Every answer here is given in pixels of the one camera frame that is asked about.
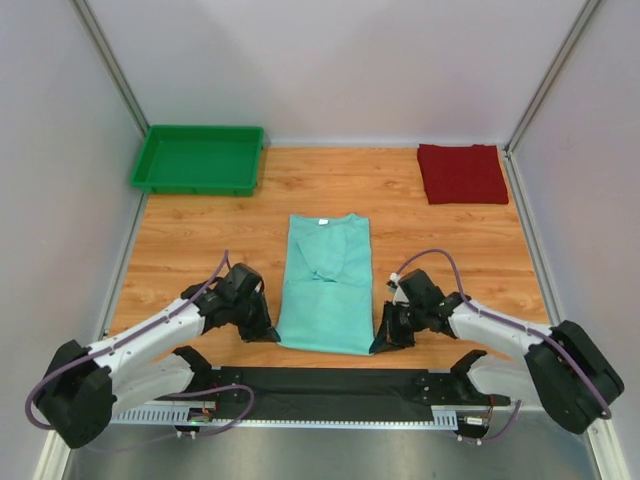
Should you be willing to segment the teal t shirt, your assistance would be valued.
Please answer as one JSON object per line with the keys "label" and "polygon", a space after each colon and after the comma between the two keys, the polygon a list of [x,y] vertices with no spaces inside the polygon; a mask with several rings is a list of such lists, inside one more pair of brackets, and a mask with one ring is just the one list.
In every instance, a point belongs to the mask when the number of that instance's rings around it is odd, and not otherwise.
{"label": "teal t shirt", "polygon": [[369,354],[374,326],[368,218],[289,218],[276,330],[285,348]]}

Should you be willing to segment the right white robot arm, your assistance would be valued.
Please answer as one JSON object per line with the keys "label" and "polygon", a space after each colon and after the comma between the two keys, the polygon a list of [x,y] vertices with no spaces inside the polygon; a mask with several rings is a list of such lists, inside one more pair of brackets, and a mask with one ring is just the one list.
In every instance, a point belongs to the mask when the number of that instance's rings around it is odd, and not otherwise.
{"label": "right white robot arm", "polygon": [[562,428],[581,434],[595,420],[609,419],[624,391],[621,377],[577,323],[544,327],[504,316],[459,292],[386,302],[369,351],[412,347],[425,329],[508,356],[502,361],[483,354],[452,375],[450,390],[462,403],[484,394],[536,403]]}

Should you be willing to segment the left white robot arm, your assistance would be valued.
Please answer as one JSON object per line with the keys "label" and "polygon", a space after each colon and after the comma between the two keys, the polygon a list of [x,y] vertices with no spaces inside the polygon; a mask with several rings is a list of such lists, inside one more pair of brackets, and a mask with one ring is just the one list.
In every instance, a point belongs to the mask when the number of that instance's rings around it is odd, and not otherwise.
{"label": "left white robot arm", "polygon": [[166,309],[111,338],[58,348],[28,401],[72,448],[86,446],[117,415],[159,398],[199,401],[216,392],[211,364],[187,341],[227,324],[246,342],[280,340],[266,299],[253,291],[234,301],[206,293]]}

